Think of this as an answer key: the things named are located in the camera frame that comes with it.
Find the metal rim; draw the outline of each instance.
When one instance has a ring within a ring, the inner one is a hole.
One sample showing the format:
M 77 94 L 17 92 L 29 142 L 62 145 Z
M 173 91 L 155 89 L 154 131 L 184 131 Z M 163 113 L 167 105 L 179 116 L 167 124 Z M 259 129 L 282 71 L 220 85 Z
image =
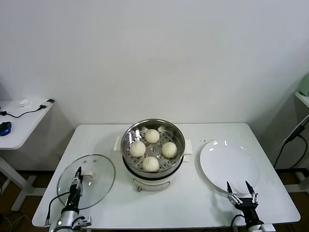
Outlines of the metal rim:
M 173 170 L 171 173 L 165 175 L 165 176 L 161 176 L 161 177 L 154 177 L 154 178 L 148 178 L 148 177 L 145 177 L 145 176 L 141 176 L 141 175 L 138 175 L 137 173 L 133 172 L 129 166 L 127 165 L 126 161 L 125 161 L 125 158 L 122 157 L 122 160 L 124 162 L 124 165 L 126 167 L 126 169 L 133 175 L 135 175 L 136 177 L 140 178 L 140 179 L 143 179 L 143 180 L 162 180 L 162 179 L 165 179 L 171 175 L 173 175 L 181 166 L 181 164 L 183 163 L 183 157 L 181 158 L 181 163 L 178 165 L 178 167 Z
M 145 119 L 145 120 L 139 121 L 139 122 L 135 123 L 134 125 L 130 126 L 129 129 L 126 130 L 126 132 L 125 132 L 124 135 L 122 136 L 122 139 L 121 139 L 121 153 L 122 153 L 122 156 L 124 156 L 124 152 L 125 152 L 125 151 L 122 150 L 122 144 L 123 144 L 123 142 L 124 142 L 125 135 L 126 135 L 127 133 L 129 133 L 129 132 L 132 130 L 132 128 L 134 128 L 134 127 L 136 127 L 136 126 L 138 126 L 138 125 L 140 125 L 140 124 L 142 124 L 142 123 L 149 122 L 149 121 L 152 121 L 152 120 L 155 120 L 155 121 L 158 121 L 158 122 L 162 122 L 162 123 L 166 123 L 166 124 L 170 125 L 171 127 L 176 128 L 176 129 L 180 132 L 180 135 L 181 135 L 181 137 L 182 137 L 182 140 L 185 141 L 184 136 L 183 136 L 183 133 L 181 132 L 181 130 L 180 130 L 177 126 L 175 126 L 174 124 L 172 124 L 171 122 L 168 122 L 168 121 L 165 121 L 165 120 L 162 120 L 162 119 L 157 119 L 157 118 Z M 173 165 L 170 166 L 169 169 L 172 169 L 173 167 L 175 167 L 175 166 L 178 165 L 178 164 L 179 164 L 178 162 L 174 163 Z M 158 174 L 158 173 L 167 172 L 167 171 L 169 170 L 169 169 L 167 169 L 167 170 L 163 170 L 163 171 L 147 172 L 147 171 L 145 171 L 145 170 L 138 169 L 138 168 L 136 168 L 136 167 L 134 167 L 134 166 L 132 166 L 132 168 L 135 169 L 135 170 L 137 170 L 137 171 L 139 171 L 139 172 L 147 173 L 147 174 L 149 174 L 149 173 Z
M 111 191 L 112 186 L 114 185 L 114 182 L 115 182 L 115 178 L 116 178 L 116 169 L 115 169 L 115 166 L 114 166 L 114 164 L 112 163 L 111 159 L 108 158 L 107 156 L 99 155 L 99 154 L 92 154 L 92 155 L 82 156 L 82 157 L 79 157 L 78 159 L 74 160 L 70 165 L 68 165 L 68 166 L 63 170 L 63 172 L 62 172 L 61 175 L 60 175 L 60 178 L 58 179 L 56 193 L 57 193 L 58 199 L 60 200 L 60 202 L 61 202 L 63 205 L 65 205 L 65 203 L 61 200 L 61 198 L 59 197 L 59 194 L 58 194 L 58 188 L 59 188 L 60 179 L 62 178 L 64 172 L 65 172 L 74 162 L 76 162 L 76 161 L 78 161 L 78 160 L 80 160 L 80 159 L 83 159 L 83 158 L 85 158 L 85 157 L 88 157 L 88 156 L 102 156 L 102 157 L 106 158 L 106 159 L 112 164 L 112 168 L 114 169 L 114 178 L 113 178 L 113 180 L 112 180 L 111 187 L 108 189 L 107 193 L 106 193 L 100 200 L 98 200 L 96 203 L 94 203 L 93 205 L 91 205 L 91 206 L 89 206 L 89 207 L 80 208 L 79 210 L 88 209 L 88 208 L 90 208 L 90 207 L 92 207 L 92 206 L 98 204 L 98 203 L 99 203 L 100 201 L 102 201 L 102 200 L 107 196 L 107 194 L 109 194 L 109 192 Z

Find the floor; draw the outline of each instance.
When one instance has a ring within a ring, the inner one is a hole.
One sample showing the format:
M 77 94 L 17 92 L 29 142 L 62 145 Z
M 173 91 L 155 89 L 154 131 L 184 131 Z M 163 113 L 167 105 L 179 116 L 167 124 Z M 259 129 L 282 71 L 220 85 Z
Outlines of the floor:
M 22 174 L 24 178 L 27 178 L 28 174 Z M 291 173 L 283 173 L 279 175 L 281 180 L 284 184 L 297 184 L 298 180 L 297 178 L 291 174 Z M 52 175 L 51 174 L 41 174 L 38 175 L 37 180 L 34 183 L 34 187 L 41 187 L 45 188 L 47 187 Z M 4 183 L 6 180 L 6 177 L 0 174 L 0 181 L 1 183 Z M 11 221 L 16 220 L 20 217 L 20 214 L 14 213 L 11 214 L 11 207 L 18 196 L 20 192 L 19 187 L 17 187 L 12 182 L 8 185 L 7 189 L 3 192 L 3 194 L 0 196 L 0 214 L 7 216 Z M 292 193 L 291 197 L 296 204 L 300 214 L 301 214 L 301 221 L 289 225 L 275 225 L 275 228 L 278 232 L 309 232 L 309 196 L 306 193 Z M 26 214 L 30 219 L 32 219 L 36 208 L 38 207 L 40 203 L 41 198 L 40 197 L 27 197 L 22 208 L 21 212 L 23 214 Z M 4 220 L 0 224 L 0 232 L 6 231 L 8 227 L 8 222 Z M 14 225 L 12 232 L 47 232 L 48 229 L 46 228 L 35 228 L 32 226 L 32 224 L 26 220 L 23 219 L 20 226 L 18 226 L 18 223 Z M 169 232 L 178 232 L 179 230 L 169 230 Z M 196 230 L 181 230 L 182 232 L 185 231 L 195 231 L 195 232 L 231 232 L 230 228 L 220 228 L 220 229 L 196 229 Z M 239 230 L 240 232 L 246 231 L 244 228 L 241 228 Z

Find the glass lid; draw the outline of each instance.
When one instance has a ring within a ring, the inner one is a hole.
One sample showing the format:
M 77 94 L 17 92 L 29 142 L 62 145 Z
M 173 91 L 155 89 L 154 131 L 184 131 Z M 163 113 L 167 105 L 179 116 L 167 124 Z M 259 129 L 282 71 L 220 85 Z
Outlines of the glass lid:
M 83 191 L 78 208 L 87 209 L 102 201 L 110 192 L 115 180 L 115 167 L 112 161 L 103 155 L 88 155 L 75 160 L 61 174 L 57 184 L 57 194 L 68 192 L 77 172 L 82 168 Z M 59 197 L 65 204 L 68 194 Z

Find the stainless steel pot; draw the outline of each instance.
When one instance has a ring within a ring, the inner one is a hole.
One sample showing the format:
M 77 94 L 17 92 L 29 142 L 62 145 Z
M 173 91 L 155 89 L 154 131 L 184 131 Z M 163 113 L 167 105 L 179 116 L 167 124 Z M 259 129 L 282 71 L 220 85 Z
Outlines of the stainless steel pot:
M 145 140 L 145 133 L 149 129 L 155 129 L 160 133 L 160 139 L 155 144 Z M 135 141 L 142 141 L 146 145 L 146 152 L 141 157 L 134 157 L 130 154 L 130 146 Z M 177 156 L 168 159 L 162 154 L 162 146 L 166 142 L 173 142 L 177 146 Z M 173 174 L 180 167 L 183 160 L 185 148 L 184 137 L 181 131 L 172 123 L 161 119 L 147 119 L 131 126 L 121 140 L 121 151 L 124 163 L 129 171 L 140 178 L 147 180 L 158 180 Z M 147 172 L 141 167 L 143 160 L 152 156 L 159 161 L 157 172 Z

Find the white plate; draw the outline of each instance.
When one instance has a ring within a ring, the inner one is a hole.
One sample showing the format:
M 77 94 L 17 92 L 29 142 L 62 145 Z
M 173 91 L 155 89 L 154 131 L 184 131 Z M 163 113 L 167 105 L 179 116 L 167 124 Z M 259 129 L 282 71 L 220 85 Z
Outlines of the white plate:
M 213 141 L 204 146 L 200 163 L 206 177 L 227 192 L 228 181 L 234 193 L 248 193 L 245 181 L 255 188 L 260 170 L 248 151 L 232 141 Z

